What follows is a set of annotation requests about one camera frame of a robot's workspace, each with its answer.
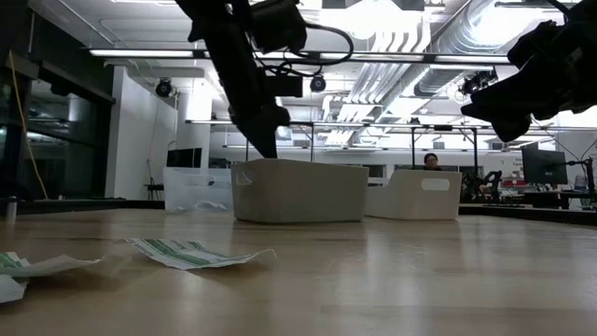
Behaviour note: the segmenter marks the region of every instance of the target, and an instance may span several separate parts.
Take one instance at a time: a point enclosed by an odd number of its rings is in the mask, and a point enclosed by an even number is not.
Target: glass wall
[[[94,194],[93,177],[102,166],[95,165],[95,149],[51,136],[28,132],[37,171],[50,199],[88,198]],[[43,198],[31,155],[25,154],[22,177],[34,197]]]
[[[18,77],[31,153],[10,73],[0,73],[0,174],[34,199],[104,196],[109,107],[43,80]]]
[[[2,82],[0,82],[0,123],[8,120],[11,94],[12,88],[7,84],[2,84]]]
[[[34,127],[83,142],[97,142],[101,131],[95,104],[43,80],[32,83],[28,117]]]
[[[7,147],[7,127],[0,126],[0,167],[4,164],[4,150]]]
[[[36,199],[104,196],[109,115],[62,87],[34,80],[27,109],[27,139],[21,182]],[[39,177],[35,173],[34,160]]]

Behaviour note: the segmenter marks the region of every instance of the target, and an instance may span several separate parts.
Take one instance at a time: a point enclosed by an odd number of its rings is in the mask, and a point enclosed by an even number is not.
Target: window
[[[28,132],[27,138],[50,199],[59,196],[70,199],[103,196],[104,190],[98,188],[98,179],[94,178],[104,169],[101,164],[96,164],[97,149],[40,133]],[[25,154],[22,181],[34,198],[44,198],[28,151]]]
[[[43,80],[32,83],[28,114],[32,127],[65,134],[82,142],[98,141],[101,123],[97,106]]]

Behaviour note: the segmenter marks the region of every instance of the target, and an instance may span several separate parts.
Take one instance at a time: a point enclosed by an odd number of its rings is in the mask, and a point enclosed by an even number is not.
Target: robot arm
[[[264,52],[304,48],[306,23],[290,0],[269,0],[252,7],[247,0],[176,0],[193,20],[188,38],[202,39],[230,101],[239,131],[265,158],[276,158],[275,131],[288,126],[288,111],[275,102],[258,68],[248,36]]]

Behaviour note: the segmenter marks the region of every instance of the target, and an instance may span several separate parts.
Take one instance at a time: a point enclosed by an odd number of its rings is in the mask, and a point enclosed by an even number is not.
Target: box handle cutout
[[[448,191],[450,181],[445,178],[424,178],[421,181],[421,188],[425,191]]]

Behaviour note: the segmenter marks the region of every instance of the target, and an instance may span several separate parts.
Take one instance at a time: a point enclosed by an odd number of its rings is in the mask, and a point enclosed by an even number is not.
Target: computer monitor
[[[537,184],[568,184],[563,152],[522,149],[524,181]]]
[[[201,168],[201,148],[168,151],[168,167]]]

